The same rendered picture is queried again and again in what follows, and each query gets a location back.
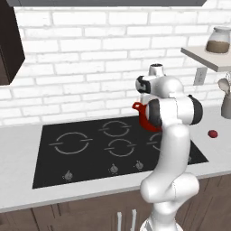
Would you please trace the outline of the brown cupboard door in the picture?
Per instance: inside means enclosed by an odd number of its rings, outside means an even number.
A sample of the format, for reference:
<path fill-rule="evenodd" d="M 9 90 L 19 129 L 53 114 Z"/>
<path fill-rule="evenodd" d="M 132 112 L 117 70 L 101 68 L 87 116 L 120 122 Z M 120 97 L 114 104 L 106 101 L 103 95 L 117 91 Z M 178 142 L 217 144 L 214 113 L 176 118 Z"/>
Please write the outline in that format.
<path fill-rule="evenodd" d="M 34 208 L 40 231 L 117 231 L 117 212 L 122 212 L 125 231 L 125 204 L 119 195 L 107 195 Z"/>
<path fill-rule="evenodd" d="M 152 206 L 146 203 L 141 197 L 140 191 L 130 191 L 126 193 L 126 219 L 125 231 L 130 231 L 132 223 L 132 209 L 136 209 L 135 231 L 140 231 L 143 222 L 150 216 Z"/>
<path fill-rule="evenodd" d="M 33 212 L 27 208 L 0 213 L 0 231 L 39 231 Z"/>
<path fill-rule="evenodd" d="M 184 231 L 231 231 L 231 174 L 201 179 L 176 220 Z"/>

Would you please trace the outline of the grey wall socket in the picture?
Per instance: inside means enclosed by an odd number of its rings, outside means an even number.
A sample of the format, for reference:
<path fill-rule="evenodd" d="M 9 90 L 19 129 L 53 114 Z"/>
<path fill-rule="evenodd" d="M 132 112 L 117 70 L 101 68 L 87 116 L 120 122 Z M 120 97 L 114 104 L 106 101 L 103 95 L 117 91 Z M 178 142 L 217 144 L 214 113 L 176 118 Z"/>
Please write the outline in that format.
<path fill-rule="evenodd" d="M 202 86 L 204 84 L 207 71 L 208 71 L 207 67 L 197 68 L 194 78 L 194 83 L 193 83 L 194 86 Z"/>

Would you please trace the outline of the grey utensil holder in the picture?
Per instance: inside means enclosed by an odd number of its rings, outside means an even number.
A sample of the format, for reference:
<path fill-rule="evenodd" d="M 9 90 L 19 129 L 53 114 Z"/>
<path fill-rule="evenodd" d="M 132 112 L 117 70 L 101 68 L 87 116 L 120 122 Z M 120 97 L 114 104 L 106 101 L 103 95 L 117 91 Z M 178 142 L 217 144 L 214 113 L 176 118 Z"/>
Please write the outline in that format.
<path fill-rule="evenodd" d="M 221 106 L 221 115 L 225 119 L 231 119 L 231 96 L 224 96 Z"/>

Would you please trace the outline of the grey extractor hood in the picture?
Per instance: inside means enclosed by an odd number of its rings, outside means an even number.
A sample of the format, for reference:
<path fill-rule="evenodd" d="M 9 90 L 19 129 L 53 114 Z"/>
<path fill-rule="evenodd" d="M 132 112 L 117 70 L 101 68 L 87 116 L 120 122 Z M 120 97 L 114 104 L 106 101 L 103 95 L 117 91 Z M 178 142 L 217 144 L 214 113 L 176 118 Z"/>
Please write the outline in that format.
<path fill-rule="evenodd" d="M 207 0 L 6 0 L 10 6 L 202 6 Z"/>

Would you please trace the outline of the dark brown wall cupboard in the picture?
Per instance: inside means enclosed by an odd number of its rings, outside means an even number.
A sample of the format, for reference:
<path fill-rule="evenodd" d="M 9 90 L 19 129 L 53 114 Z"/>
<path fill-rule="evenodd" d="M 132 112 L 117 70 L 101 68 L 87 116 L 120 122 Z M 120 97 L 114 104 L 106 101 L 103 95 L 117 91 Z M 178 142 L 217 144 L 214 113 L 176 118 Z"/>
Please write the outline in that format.
<path fill-rule="evenodd" d="M 0 0 L 0 86 L 12 83 L 24 60 L 14 9 Z"/>

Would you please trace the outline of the black hob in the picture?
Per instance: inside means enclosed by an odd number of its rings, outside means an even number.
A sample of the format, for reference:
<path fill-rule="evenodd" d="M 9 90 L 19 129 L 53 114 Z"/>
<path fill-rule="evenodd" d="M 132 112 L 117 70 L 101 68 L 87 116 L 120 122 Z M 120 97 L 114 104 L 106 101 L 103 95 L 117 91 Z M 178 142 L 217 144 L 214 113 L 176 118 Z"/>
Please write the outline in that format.
<path fill-rule="evenodd" d="M 153 170 L 159 160 L 161 132 L 143 129 L 137 116 L 42 128 L 33 179 L 35 189 L 72 182 L 98 180 Z M 135 164 L 143 164 L 141 171 Z M 117 174 L 110 172 L 114 164 Z M 73 174 L 64 180 L 67 171 Z"/>

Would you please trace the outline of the glass jar with brown contents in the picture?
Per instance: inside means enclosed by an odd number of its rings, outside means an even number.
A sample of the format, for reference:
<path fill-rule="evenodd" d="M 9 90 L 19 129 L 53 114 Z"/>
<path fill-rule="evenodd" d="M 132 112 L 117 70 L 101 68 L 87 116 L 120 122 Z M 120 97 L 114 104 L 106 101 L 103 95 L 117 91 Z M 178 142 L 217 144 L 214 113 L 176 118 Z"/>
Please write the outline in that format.
<path fill-rule="evenodd" d="M 230 47 L 231 28 L 216 26 L 206 45 L 206 51 L 216 54 L 228 53 Z"/>

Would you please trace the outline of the pale wall shelf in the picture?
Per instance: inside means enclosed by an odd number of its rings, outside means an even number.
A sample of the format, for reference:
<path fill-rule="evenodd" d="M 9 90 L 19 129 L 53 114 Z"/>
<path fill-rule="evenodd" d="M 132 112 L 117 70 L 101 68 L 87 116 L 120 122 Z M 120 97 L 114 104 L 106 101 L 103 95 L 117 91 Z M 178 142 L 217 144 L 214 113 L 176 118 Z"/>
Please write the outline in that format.
<path fill-rule="evenodd" d="M 225 54 L 210 53 L 203 46 L 184 47 L 180 51 L 215 72 L 231 71 L 231 51 Z"/>

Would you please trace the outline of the red pot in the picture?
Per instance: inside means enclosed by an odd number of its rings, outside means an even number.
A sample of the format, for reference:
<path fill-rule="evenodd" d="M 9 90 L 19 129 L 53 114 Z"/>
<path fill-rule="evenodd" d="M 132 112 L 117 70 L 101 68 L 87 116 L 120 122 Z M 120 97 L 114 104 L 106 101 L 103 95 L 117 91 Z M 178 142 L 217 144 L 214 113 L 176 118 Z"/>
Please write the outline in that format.
<path fill-rule="evenodd" d="M 146 115 L 145 115 L 146 105 L 143 105 L 140 102 L 134 102 L 133 109 L 138 111 L 139 124 L 143 129 L 147 131 L 152 131 L 152 132 L 160 132 L 162 130 L 160 126 L 151 125 L 149 121 L 147 120 Z"/>

